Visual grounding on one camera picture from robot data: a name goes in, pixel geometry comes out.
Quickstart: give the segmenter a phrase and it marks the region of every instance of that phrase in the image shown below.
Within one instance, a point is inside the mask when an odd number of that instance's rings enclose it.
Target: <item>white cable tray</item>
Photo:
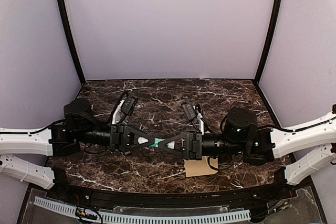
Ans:
[[[76,206],[56,202],[50,199],[35,197],[34,205],[56,212],[60,215],[75,218]],[[93,211],[86,210],[88,214],[97,216]],[[181,216],[181,217],[153,217],[120,215],[111,212],[99,211],[106,224],[222,224],[250,220],[250,211],[242,210],[216,215]]]

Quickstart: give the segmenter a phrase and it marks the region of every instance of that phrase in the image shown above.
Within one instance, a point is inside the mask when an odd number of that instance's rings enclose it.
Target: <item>black pole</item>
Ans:
[[[269,49],[271,47],[271,43],[272,43],[274,31],[275,31],[275,26],[277,24],[278,14],[279,14],[279,10],[280,10],[280,3],[281,3],[281,0],[274,0],[274,3],[273,3],[271,19],[270,19],[269,26],[268,26],[268,31],[267,31],[267,36],[266,36],[263,52],[261,54],[258,70],[257,70],[256,76],[254,78],[254,81],[257,84],[259,84],[259,81],[260,81],[261,76],[263,74],[265,64],[266,64],[266,61],[267,61],[267,57],[268,57],[268,54],[269,54]]]
[[[71,53],[72,60],[74,62],[73,64],[75,65],[75,69],[76,69],[79,81],[83,85],[86,82],[86,80],[85,80],[85,77],[84,77],[82,67],[81,67],[80,62],[79,62],[78,54],[77,54],[76,47],[75,47],[74,38],[72,37],[70,24],[69,24],[69,19],[68,19],[68,15],[67,15],[67,10],[66,10],[66,7],[65,7],[65,2],[64,2],[64,0],[57,0],[57,3],[58,3],[58,8],[59,8],[59,13],[61,15],[61,20],[62,20],[62,23],[63,23],[64,33],[65,33],[65,36],[67,38],[67,42],[68,42],[68,46],[69,46],[69,50],[70,50],[70,53]]]

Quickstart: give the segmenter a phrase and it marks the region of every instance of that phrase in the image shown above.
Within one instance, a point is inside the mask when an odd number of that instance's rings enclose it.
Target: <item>marble table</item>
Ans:
[[[250,80],[109,80],[88,81],[78,97],[88,99],[94,115],[106,120],[122,91],[139,98],[135,112],[126,120],[151,136],[168,138],[192,131],[181,102],[201,104],[209,126],[219,133],[223,116],[232,107],[247,108],[258,116],[258,124],[272,124],[270,115]],[[183,160],[157,148],[145,147],[130,155],[105,151],[69,157],[51,157],[47,166],[66,171],[72,185],[130,193],[204,193],[270,184],[273,174],[290,164],[289,156],[263,166],[242,162],[242,156],[220,159],[219,174],[185,177]],[[100,146],[90,147],[98,152]]]

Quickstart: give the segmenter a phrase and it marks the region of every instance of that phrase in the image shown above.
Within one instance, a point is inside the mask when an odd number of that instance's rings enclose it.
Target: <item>white plastic arm segment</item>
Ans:
[[[18,178],[33,183],[44,189],[51,189],[54,185],[54,172],[50,167],[34,165],[10,154],[0,156],[0,174]]]
[[[34,132],[37,130],[13,130],[0,128],[0,132]],[[2,154],[41,154],[52,156],[51,130],[37,134],[0,134],[0,155]]]
[[[314,147],[316,145],[336,143],[336,120],[330,120],[335,116],[336,114],[330,112],[319,119],[289,127],[288,129],[299,129],[329,120],[329,122],[325,124],[296,132],[295,134],[273,129],[270,136],[272,143],[275,144],[275,148],[273,148],[274,158],[280,158],[291,152]]]
[[[336,153],[332,153],[331,148],[331,144],[319,145],[302,159],[287,165],[285,169],[287,184],[293,186],[299,184],[304,178],[322,168],[326,163],[336,159]]]

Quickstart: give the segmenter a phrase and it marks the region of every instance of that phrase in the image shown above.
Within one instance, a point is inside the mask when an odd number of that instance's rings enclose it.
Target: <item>lavender wall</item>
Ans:
[[[0,31],[1,127],[36,128],[62,118],[80,83],[57,1],[0,0]],[[0,223],[16,223],[27,184],[0,175],[0,185]]]
[[[253,78],[273,0],[66,0],[87,79]]]
[[[282,0],[260,82],[281,125],[295,125],[330,112],[336,103],[335,80],[336,0]],[[312,175],[329,223],[336,223],[335,172],[329,165]]]

